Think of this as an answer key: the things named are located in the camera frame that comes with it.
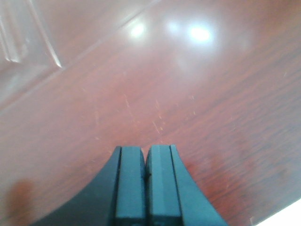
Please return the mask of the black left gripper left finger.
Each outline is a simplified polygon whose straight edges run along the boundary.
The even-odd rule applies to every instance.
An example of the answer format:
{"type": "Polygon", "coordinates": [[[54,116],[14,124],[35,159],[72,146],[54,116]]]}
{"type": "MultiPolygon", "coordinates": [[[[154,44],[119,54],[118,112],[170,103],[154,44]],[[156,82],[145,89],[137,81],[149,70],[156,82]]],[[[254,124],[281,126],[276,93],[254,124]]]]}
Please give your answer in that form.
{"type": "Polygon", "coordinates": [[[104,167],[77,195],[35,226],[146,225],[145,165],[137,146],[117,146],[104,167]]]}

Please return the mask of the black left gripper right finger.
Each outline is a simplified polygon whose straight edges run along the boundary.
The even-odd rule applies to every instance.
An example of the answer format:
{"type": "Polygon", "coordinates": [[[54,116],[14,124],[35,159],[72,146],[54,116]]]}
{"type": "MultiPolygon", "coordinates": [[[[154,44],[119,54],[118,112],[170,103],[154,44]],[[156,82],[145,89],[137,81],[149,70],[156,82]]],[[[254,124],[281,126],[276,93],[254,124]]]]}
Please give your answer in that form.
{"type": "Polygon", "coordinates": [[[152,145],[146,160],[149,226],[225,226],[199,189],[175,145],[152,145]]]}

